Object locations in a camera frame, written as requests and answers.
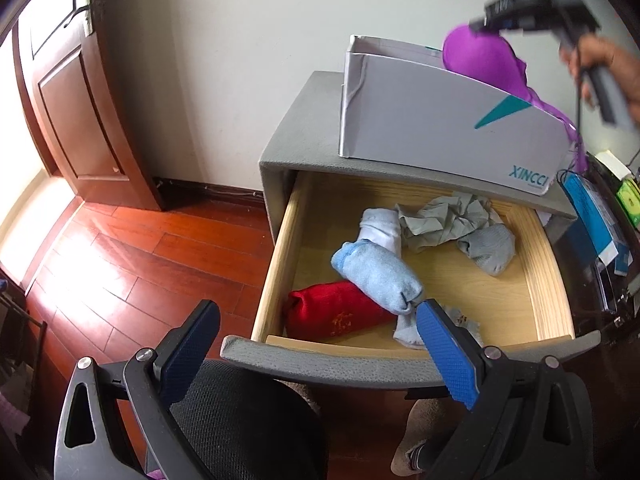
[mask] baseboard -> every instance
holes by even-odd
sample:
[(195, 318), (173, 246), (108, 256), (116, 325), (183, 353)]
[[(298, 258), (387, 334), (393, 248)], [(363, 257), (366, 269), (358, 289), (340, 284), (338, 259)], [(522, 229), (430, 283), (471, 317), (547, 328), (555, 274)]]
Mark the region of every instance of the baseboard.
[(154, 177), (156, 187), (162, 194), (162, 189), (173, 187), (175, 189), (185, 189), (208, 196), (220, 202), (231, 202), (233, 204), (264, 207), (264, 195), (255, 189), (245, 189), (243, 187), (220, 186), (219, 184), (205, 184), (203, 182), (192, 182), (190, 180), (177, 180), (175, 178)]

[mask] hand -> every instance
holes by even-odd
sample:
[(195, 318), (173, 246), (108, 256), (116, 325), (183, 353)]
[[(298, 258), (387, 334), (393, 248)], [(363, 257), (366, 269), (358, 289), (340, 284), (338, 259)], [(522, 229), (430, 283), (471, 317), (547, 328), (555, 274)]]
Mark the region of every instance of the hand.
[[(607, 66), (613, 77), (620, 85), (629, 104), (629, 114), (640, 123), (640, 60), (623, 50), (612, 41), (600, 38), (594, 34), (586, 34), (580, 38), (580, 64), (584, 68), (596, 64)], [(578, 54), (574, 50), (569, 52), (560, 47), (560, 59), (568, 68), (569, 73), (578, 81)], [(586, 83), (582, 84), (582, 97), (593, 105), (591, 89)]]

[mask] cardboard box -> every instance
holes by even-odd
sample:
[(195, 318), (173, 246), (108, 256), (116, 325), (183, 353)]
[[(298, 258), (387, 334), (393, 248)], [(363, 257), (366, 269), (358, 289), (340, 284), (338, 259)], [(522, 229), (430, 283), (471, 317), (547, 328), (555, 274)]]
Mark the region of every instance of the cardboard box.
[(570, 142), (552, 115), (444, 69), (441, 51), (352, 36), (340, 156), (394, 162), (546, 193)]

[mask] black cable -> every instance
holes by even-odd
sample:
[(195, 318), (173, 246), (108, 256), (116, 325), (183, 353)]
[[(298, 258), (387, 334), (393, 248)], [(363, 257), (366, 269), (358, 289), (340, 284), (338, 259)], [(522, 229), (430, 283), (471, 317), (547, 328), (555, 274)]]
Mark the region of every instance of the black cable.
[[(576, 99), (575, 99), (575, 133), (576, 133), (576, 143), (575, 143), (575, 153), (576, 156), (580, 156), (582, 152), (582, 80), (584, 76), (584, 71), (582, 70), (582, 62), (580, 60), (580, 37), (577, 38), (574, 36), (574, 22), (572, 22), (571, 16), (566, 12), (562, 7), (558, 7), (558, 13), (564, 22), (564, 26), (566, 27), (566, 33), (569, 36), (569, 39), (575, 43), (575, 52), (577, 54), (577, 62), (578, 62), (578, 81), (577, 81), (577, 91), (576, 91)], [(572, 162), (570, 166), (570, 170), (575, 167), (575, 163)]]
[(556, 173), (556, 182), (559, 182), (560, 184), (562, 184), (564, 186), (566, 178), (570, 174), (574, 174), (576, 176), (581, 176), (580, 173), (577, 173), (576, 171), (562, 169), (562, 170), (558, 170), (558, 172)]
[(627, 164), (627, 166), (631, 166), (631, 164), (633, 163), (634, 160), (636, 160), (636, 157), (640, 155), (640, 148), (638, 148), (638, 151), (636, 152), (636, 154), (634, 156), (631, 157), (631, 160), (629, 161), (629, 163)]

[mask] purple bra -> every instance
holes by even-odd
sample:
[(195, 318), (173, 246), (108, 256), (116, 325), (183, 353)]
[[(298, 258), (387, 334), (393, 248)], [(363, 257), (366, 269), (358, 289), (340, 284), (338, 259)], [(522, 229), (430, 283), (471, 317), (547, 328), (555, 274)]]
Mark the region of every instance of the purple bra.
[(560, 110), (541, 101), (527, 86), (527, 64), (516, 57), (507, 40), (497, 34), (473, 32), (467, 25), (461, 25), (446, 37), (442, 61), (447, 70), (499, 88), (560, 119), (569, 140), (575, 143), (574, 170), (579, 173), (586, 170), (584, 148), (574, 124)]

